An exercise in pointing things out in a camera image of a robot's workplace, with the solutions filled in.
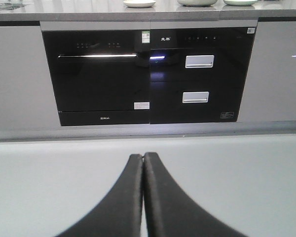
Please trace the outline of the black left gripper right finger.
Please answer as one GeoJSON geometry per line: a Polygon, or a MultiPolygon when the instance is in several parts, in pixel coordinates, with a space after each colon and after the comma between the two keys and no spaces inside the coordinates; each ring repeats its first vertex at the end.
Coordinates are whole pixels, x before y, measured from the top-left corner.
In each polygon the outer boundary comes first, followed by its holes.
{"type": "Polygon", "coordinates": [[[144,201],[150,237],[242,237],[192,200],[158,153],[144,155],[144,201]]]}

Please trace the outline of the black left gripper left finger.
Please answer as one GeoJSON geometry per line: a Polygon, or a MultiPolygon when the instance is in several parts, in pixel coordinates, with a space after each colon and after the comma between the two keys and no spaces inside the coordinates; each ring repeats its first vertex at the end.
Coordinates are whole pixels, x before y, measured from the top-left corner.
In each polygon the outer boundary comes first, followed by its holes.
{"type": "Polygon", "coordinates": [[[143,206],[143,159],[132,154],[106,196],[60,237],[139,237],[143,206]]]}

